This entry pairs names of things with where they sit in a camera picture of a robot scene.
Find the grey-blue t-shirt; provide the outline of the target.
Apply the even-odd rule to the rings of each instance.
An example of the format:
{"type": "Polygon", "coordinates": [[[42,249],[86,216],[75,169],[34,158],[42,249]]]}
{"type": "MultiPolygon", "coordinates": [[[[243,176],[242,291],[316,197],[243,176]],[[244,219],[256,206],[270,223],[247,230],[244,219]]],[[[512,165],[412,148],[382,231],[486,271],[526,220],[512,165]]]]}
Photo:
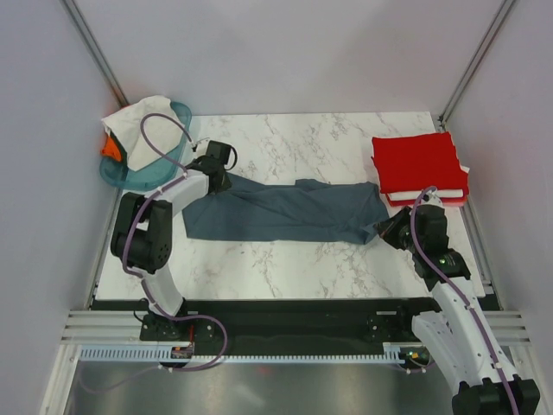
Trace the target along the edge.
{"type": "Polygon", "coordinates": [[[366,245],[389,219],[378,186],[300,179],[269,185],[231,175],[232,186],[182,211],[190,239],[215,241],[346,242],[366,245]]]}

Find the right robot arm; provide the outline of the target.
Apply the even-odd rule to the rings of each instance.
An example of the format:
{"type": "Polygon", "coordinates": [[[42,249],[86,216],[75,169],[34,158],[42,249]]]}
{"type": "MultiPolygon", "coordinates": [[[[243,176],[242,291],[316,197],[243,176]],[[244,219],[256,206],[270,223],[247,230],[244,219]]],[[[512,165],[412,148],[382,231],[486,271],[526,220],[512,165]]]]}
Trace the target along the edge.
{"type": "Polygon", "coordinates": [[[404,207],[375,225],[388,245],[410,252],[415,272],[438,311],[408,310],[396,318],[397,333],[419,339],[452,391],[455,414],[534,414],[540,392],[522,379],[502,351],[474,293],[464,258],[450,248],[443,207],[404,207]]]}

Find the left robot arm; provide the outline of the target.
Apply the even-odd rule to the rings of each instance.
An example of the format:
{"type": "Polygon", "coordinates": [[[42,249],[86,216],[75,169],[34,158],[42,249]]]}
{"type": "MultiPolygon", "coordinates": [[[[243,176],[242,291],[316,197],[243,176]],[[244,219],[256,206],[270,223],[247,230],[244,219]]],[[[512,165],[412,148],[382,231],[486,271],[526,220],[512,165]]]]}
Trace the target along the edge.
{"type": "Polygon", "coordinates": [[[184,297],[177,290],[169,259],[173,220],[199,199],[228,190],[227,171],[238,161],[230,144],[210,141],[207,152],[186,166],[186,171],[148,194],[122,196],[111,234],[111,254],[120,259],[125,273],[138,278],[149,309],[162,316],[160,330],[171,340],[189,331],[189,319],[181,313],[184,297]]]}

